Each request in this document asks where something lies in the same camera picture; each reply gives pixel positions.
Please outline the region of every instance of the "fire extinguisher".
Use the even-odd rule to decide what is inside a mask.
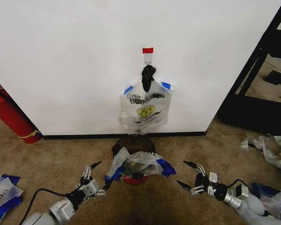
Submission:
[[[5,90],[0,90],[0,119],[26,143],[35,143],[41,139],[40,132]]]

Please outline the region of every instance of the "beige carpet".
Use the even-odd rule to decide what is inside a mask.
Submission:
[[[205,137],[152,138],[157,153],[175,167],[177,174],[168,179],[161,175],[149,176],[138,186],[114,182],[106,197],[92,198],[81,205],[69,224],[245,225],[231,208],[207,194],[190,197],[176,180],[194,184],[196,172],[182,162],[188,160],[200,162],[208,172],[218,173],[220,182],[225,184],[239,178],[248,184],[255,181],[281,189],[281,172],[265,162],[257,150],[247,153],[239,148],[246,132],[215,119]],[[102,163],[92,176],[103,185],[116,141],[41,140],[29,145],[0,121],[0,173],[21,176],[18,186],[24,190],[23,203],[10,211],[2,224],[18,224],[39,188],[61,193],[72,191],[85,165],[99,160]],[[40,193],[31,213],[46,212],[58,199]]]

